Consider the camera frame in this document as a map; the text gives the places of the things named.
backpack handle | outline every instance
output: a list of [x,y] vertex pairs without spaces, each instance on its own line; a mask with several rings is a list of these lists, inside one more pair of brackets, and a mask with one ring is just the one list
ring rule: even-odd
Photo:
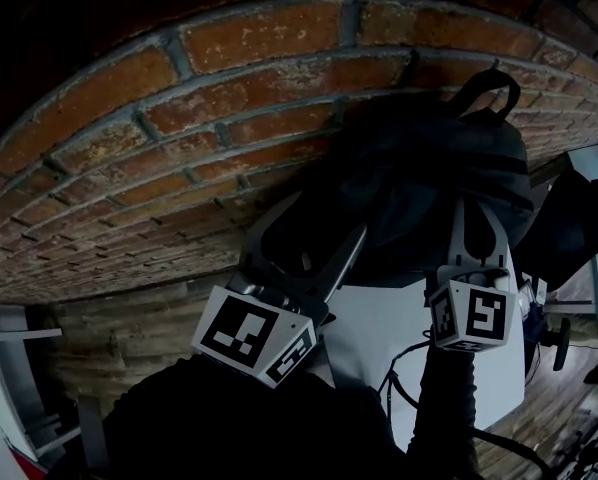
[[457,119],[461,114],[465,113],[470,108],[470,105],[477,101],[477,98],[483,93],[494,89],[501,89],[503,87],[510,88],[508,90],[508,101],[506,102],[506,106],[496,114],[499,120],[503,122],[519,101],[521,89],[519,88],[519,84],[517,84],[509,74],[497,71],[494,68],[473,75],[470,80],[464,84],[461,90],[447,103],[446,108],[449,117]]

